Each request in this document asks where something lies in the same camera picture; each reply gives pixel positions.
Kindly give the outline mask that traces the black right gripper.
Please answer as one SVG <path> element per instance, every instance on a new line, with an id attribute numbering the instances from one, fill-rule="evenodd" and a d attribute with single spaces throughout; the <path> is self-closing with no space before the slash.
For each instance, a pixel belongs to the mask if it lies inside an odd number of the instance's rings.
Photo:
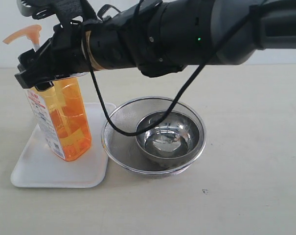
<path id="1" fill-rule="evenodd" d="M 33 0 L 31 6 L 49 8 L 59 23 L 53 27 L 51 38 L 37 51 L 30 49 L 18 57 L 19 72 L 15 78 L 21 87 L 41 87 L 93 71 L 87 25 L 95 23 L 97 16 L 90 3 L 87 0 Z"/>

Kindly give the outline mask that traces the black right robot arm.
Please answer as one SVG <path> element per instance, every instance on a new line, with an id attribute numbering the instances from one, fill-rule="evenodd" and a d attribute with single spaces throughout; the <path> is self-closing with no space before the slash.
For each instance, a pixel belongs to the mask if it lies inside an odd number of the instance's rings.
<path id="1" fill-rule="evenodd" d="M 296 0 L 143 0 L 111 17 L 86 0 L 22 0 L 54 34 L 19 56 L 24 89 L 89 71 L 137 68 L 147 77 L 191 65 L 239 65 L 257 50 L 296 49 Z"/>

